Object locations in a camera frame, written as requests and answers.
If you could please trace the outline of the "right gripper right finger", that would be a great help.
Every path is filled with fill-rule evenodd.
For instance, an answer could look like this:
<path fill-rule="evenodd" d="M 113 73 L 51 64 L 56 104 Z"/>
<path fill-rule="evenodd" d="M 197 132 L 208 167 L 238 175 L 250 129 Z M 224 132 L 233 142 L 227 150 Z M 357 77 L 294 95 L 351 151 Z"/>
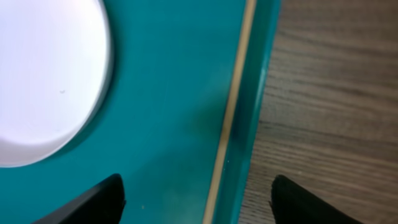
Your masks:
<path fill-rule="evenodd" d="M 272 182 L 270 206 L 276 224 L 361 224 L 284 175 Z"/>

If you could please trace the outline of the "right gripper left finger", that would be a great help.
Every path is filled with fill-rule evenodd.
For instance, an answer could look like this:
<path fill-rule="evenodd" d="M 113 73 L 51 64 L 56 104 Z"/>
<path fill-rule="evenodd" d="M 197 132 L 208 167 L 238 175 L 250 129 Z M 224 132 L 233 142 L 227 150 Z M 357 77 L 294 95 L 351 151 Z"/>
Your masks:
<path fill-rule="evenodd" d="M 123 180 L 113 174 L 36 223 L 119 223 L 125 204 Z"/>

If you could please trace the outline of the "wooden chopstick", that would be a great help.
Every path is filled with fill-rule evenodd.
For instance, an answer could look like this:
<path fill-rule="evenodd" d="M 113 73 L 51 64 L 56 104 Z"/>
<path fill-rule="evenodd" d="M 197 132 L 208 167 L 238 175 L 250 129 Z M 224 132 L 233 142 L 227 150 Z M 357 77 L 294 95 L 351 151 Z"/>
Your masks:
<path fill-rule="evenodd" d="M 226 110 L 224 113 L 223 126 L 221 129 L 220 141 L 216 154 L 211 184 L 206 201 L 202 224 L 211 224 L 215 213 L 218 191 L 223 173 L 224 160 L 229 143 L 229 136 L 233 125 L 234 112 L 239 95 L 239 87 L 244 70 L 246 54 L 248 51 L 249 39 L 251 35 L 252 21 L 256 10 L 256 0 L 246 0 L 244 14 L 239 35 L 238 48 L 234 62 L 233 76 L 229 88 Z"/>

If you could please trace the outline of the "large pink plate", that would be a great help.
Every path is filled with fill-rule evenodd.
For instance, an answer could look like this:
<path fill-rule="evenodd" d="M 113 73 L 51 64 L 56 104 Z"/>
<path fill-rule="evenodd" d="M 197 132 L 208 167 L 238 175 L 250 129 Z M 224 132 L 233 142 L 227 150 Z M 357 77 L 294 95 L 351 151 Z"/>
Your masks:
<path fill-rule="evenodd" d="M 100 0 L 1 0 L 1 166 L 39 162 L 99 110 L 113 43 Z"/>

